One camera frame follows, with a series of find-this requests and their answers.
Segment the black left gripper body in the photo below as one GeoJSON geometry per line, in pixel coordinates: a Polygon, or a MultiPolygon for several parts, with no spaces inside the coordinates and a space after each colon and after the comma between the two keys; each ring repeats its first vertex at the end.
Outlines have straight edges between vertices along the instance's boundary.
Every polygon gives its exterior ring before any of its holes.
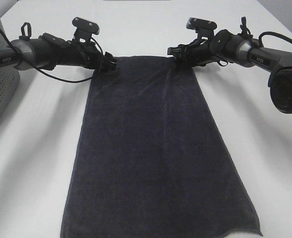
{"type": "Polygon", "coordinates": [[[111,54],[103,53],[99,43],[91,38],[88,42],[67,41],[66,65],[87,69],[111,70],[111,54]]]}

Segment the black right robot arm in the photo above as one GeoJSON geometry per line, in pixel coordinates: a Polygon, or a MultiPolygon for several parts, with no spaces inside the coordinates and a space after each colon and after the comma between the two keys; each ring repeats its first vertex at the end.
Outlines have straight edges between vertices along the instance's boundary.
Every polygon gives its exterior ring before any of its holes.
{"type": "Polygon", "coordinates": [[[170,47],[168,55],[190,67],[205,66],[212,62],[235,63],[243,67],[258,66],[270,73],[268,87],[274,106],[282,113],[292,114],[292,53],[265,48],[261,39],[227,30],[212,38],[187,45],[170,47]]]}

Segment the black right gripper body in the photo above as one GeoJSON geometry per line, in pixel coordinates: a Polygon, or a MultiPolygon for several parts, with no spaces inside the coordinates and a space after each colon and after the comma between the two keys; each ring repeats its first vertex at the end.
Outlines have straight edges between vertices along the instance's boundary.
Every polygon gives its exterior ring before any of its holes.
{"type": "Polygon", "coordinates": [[[183,45],[178,45],[179,51],[176,58],[180,62],[184,62],[191,67],[205,66],[215,62],[213,54],[209,49],[208,40],[194,40],[193,42],[183,45]]]}

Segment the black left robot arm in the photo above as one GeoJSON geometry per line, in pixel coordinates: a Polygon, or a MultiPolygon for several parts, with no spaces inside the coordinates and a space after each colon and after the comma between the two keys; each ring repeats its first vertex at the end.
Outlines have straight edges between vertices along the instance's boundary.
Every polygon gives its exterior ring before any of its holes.
{"type": "Polygon", "coordinates": [[[20,71],[33,68],[47,77],[66,83],[81,83],[92,77],[72,81],[44,71],[64,65],[93,69],[94,74],[98,74],[101,71],[114,70],[116,64],[117,60],[112,54],[102,51],[92,34],[79,34],[78,31],[68,41],[48,33],[37,39],[20,36],[18,40],[9,42],[8,47],[0,49],[0,68],[12,66],[20,71]]]}

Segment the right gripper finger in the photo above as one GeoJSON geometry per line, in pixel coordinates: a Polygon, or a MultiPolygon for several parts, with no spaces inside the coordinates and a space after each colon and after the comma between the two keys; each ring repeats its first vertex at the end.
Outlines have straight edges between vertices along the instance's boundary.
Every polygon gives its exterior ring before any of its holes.
{"type": "Polygon", "coordinates": [[[167,49],[167,54],[170,56],[174,56],[177,61],[183,61],[183,47],[169,47],[167,49]]]}

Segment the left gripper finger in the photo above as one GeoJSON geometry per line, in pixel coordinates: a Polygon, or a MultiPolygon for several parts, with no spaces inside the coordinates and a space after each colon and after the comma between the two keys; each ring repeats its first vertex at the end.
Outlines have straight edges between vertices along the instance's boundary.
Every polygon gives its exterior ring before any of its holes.
{"type": "Polygon", "coordinates": [[[109,52],[105,52],[104,55],[104,70],[114,70],[117,65],[117,59],[109,52]]]}

